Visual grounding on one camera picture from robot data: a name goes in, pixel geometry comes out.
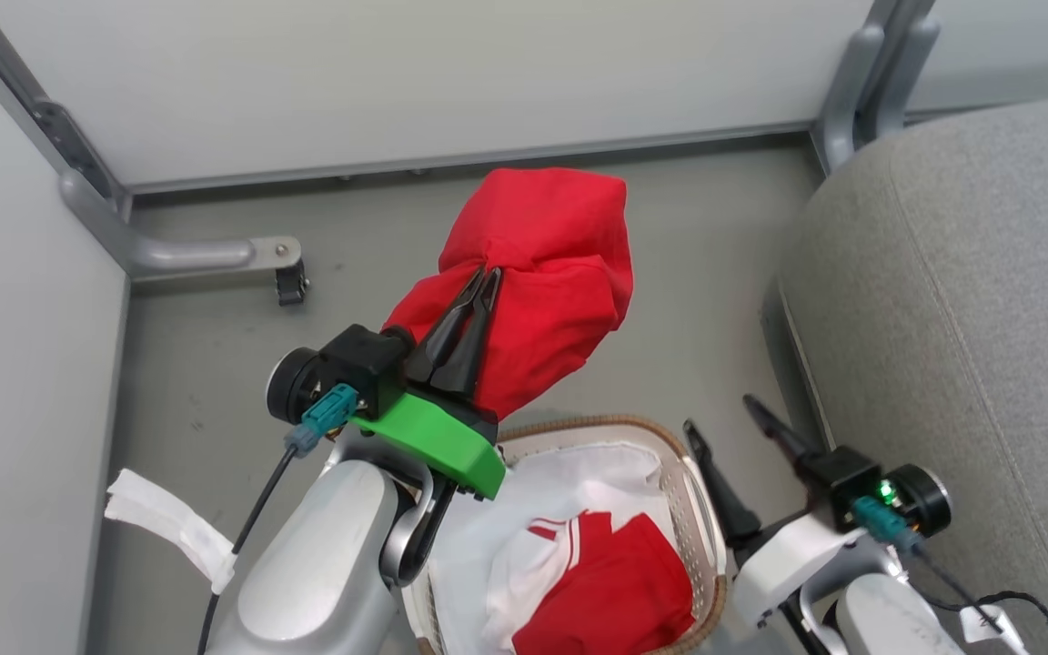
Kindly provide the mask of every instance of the metal frame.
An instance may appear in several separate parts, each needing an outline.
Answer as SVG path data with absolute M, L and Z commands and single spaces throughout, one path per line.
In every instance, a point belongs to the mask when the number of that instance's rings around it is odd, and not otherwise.
M 820 166 L 830 175 L 868 144 L 899 132 L 908 99 L 941 24 L 927 13 L 935 0 L 876 0 L 851 35 L 831 90 L 811 128 Z
M 145 237 L 130 226 L 132 194 L 116 181 L 66 107 L 46 95 L 1 29 L 0 103 L 59 171 L 63 202 L 133 282 L 274 269 L 282 304 L 302 302 L 308 279 L 294 237 L 176 242 Z

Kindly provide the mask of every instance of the gray floor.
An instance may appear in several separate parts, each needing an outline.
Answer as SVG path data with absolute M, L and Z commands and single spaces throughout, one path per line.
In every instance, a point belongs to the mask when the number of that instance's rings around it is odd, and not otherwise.
M 756 434 L 740 397 L 752 391 L 783 406 L 758 312 L 785 228 L 817 183 L 806 149 L 794 144 L 590 167 L 629 183 L 636 272 L 629 316 L 585 369 L 510 422 L 553 411 L 635 413 L 677 428 L 692 416 L 764 520 L 796 510 L 799 484 Z M 161 237 L 290 233 L 302 241 L 313 287 L 296 309 L 276 307 L 269 282 L 133 298 L 113 472 L 134 468 L 236 534 L 286 431 L 267 415 L 262 397 L 274 363 L 299 345 L 320 347 L 350 323 L 381 324 L 416 279 L 434 272 L 452 221 L 478 183 L 479 176 L 462 174 L 307 183 L 284 195 L 216 195 L 138 211 L 134 220 Z M 238 569 L 257 560 L 327 455 L 315 452 L 291 467 Z M 208 594 L 206 582 L 177 550 L 108 523 L 88 652 L 192 652 Z M 225 599 L 222 610 L 230 606 Z M 412 645 L 408 627 L 396 621 L 383 652 L 410 654 Z M 721 645 L 706 651 L 728 652 Z

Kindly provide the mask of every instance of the gray upholstery fabric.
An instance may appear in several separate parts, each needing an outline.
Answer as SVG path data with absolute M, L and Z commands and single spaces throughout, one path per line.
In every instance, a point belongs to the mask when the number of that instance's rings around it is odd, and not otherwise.
M 833 442 L 939 474 L 956 518 L 929 548 L 1048 604 L 1048 103 L 873 144 L 798 231 L 783 296 Z

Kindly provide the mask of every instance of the basket rim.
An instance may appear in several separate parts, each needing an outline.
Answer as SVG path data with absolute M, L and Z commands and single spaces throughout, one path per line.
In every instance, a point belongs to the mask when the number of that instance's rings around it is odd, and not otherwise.
M 510 442 L 514 439 L 541 435 L 545 434 L 545 432 L 574 431 L 580 428 L 597 428 L 603 425 L 631 425 L 645 429 L 645 431 L 653 432 L 653 435 L 656 435 L 662 442 L 665 442 L 667 446 L 670 447 L 670 451 L 674 452 L 674 455 L 678 459 L 690 458 L 690 452 L 678 440 L 678 437 L 674 436 L 673 432 L 670 432 L 661 423 L 635 414 L 598 414 L 594 416 L 545 420 L 542 423 L 532 423 L 531 425 L 512 428 L 511 431 L 504 431 L 500 434 L 500 438 L 496 439 L 496 443 Z M 725 604 L 727 604 L 727 576 L 725 573 L 720 573 L 714 581 L 714 603 L 711 604 L 711 612 L 705 617 L 700 618 L 699 621 L 696 621 L 694 627 L 687 630 L 686 634 L 683 634 L 678 641 L 659 648 L 656 651 L 649 651 L 646 655 L 683 655 L 686 652 L 694 651 L 695 648 L 706 641 L 706 638 L 719 626 Z M 433 601 L 431 603 L 431 612 L 434 613 Z M 419 647 L 420 655 L 439 655 L 434 650 L 430 639 L 420 637 L 416 639 L 416 642 Z

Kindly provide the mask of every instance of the red cloth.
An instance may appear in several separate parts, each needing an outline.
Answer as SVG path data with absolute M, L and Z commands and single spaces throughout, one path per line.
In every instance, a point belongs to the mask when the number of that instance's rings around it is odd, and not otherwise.
M 504 269 L 477 405 L 504 418 L 620 327 L 633 294 L 623 179 L 549 168 L 492 171 L 455 220 L 439 275 L 387 320 L 417 342 L 478 266 Z
M 580 520 L 580 562 L 512 636 L 517 655 L 639 655 L 691 626 L 681 559 L 645 514 L 611 531 L 608 514 Z

